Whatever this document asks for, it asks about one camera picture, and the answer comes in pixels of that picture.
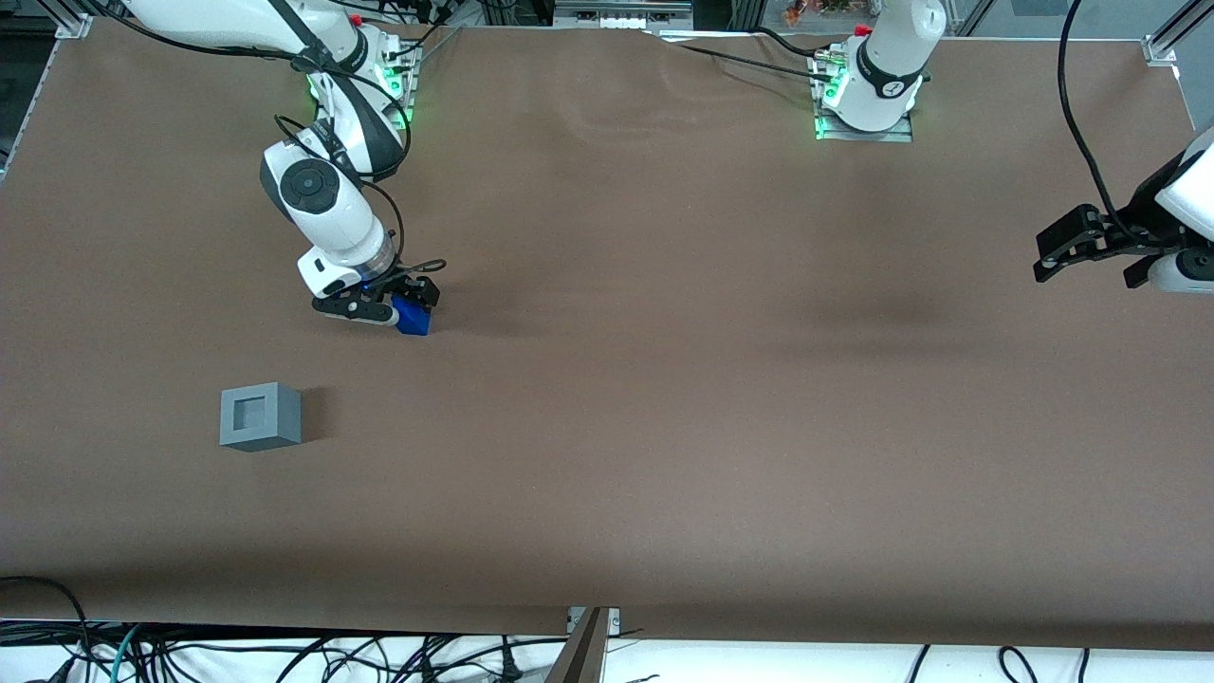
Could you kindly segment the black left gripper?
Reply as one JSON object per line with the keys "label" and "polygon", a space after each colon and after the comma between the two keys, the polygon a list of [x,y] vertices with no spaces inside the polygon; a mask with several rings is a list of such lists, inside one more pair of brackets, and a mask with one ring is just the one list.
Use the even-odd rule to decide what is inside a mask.
{"label": "black left gripper", "polygon": [[1162,165],[1134,190],[1124,207],[1114,209],[1110,187],[1100,175],[1097,194],[1106,209],[1104,216],[1093,204],[1080,204],[1063,214],[1036,237],[1038,260],[1033,264],[1036,284],[1045,284],[1063,268],[1101,261],[1119,255],[1159,255],[1176,252],[1189,246],[1181,221],[1175,220],[1156,200],[1182,165],[1174,156]]}

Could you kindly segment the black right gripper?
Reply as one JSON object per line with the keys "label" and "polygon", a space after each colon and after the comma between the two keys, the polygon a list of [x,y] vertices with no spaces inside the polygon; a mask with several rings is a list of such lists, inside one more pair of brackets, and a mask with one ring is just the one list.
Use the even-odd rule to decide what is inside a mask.
{"label": "black right gripper", "polygon": [[364,294],[376,303],[395,308],[397,298],[412,300],[425,311],[438,306],[441,290],[432,275],[441,268],[391,268],[385,275],[374,278],[363,286]]}

